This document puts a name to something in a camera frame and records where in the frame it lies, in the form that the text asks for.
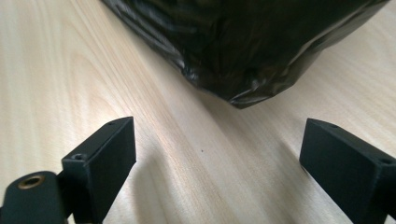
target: wooden table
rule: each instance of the wooden table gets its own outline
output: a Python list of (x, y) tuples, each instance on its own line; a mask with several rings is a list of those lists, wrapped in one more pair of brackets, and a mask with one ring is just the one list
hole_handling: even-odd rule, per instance
[(0, 199), (106, 122), (137, 164), (105, 223), (350, 223), (298, 162), (307, 118), (396, 157), (396, 2), (295, 86), (238, 110), (192, 87), (99, 1), (0, 1)]

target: plastic bag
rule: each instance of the plastic bag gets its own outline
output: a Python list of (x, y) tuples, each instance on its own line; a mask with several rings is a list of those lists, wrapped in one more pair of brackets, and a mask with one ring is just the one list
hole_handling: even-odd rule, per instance
[(103, 0), (194, 86), (238, 108), (292, 86), (388, 0)]

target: light wood surface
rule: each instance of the light wood surface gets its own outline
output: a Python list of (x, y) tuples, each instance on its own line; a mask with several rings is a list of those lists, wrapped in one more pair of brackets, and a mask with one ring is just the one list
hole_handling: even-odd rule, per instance
[(0, 199), (106, 122), (137, 164), (105, 223), (350, 223), (301, 168), (307, 118), (396, 157), (396, 2), (297, 84), (238, 110), (193, 88), (99, 1), (0, 1)]

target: screw hole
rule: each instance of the screw hole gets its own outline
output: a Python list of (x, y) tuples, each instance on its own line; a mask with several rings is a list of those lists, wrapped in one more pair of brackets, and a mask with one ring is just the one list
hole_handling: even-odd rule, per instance
[(83, 161), (86, 158), (86, 155), (84, 154), (75, 154), (72, 156), (73, 160), (77, 160), (77, 161)]
[(33, 175), (18, 184), (19, 189), (32, 189), (43, 183), (45, 177), (43, 175)]
[(391, 164), (392, 163), (392, 161), (389, 160), (389, 159), (381, 159), (379, 161), (381, 161), (382, 163), (385, 163), (385, 164)]

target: black object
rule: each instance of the black object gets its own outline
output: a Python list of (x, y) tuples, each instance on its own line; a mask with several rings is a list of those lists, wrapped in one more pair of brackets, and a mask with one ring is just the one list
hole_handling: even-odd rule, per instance
[(7, 187), (0, 223), (101, 223), (136, 162), (134, 120), (104, 125), (62, 159), (58, 175), (37, 172)]
[(301, 165), (354, 223), (396, 218), (396, 160), (355, 135), (309, 119)]
[(243, 108), (292, 86), (389, 0), (102, 1), (191, 84)]

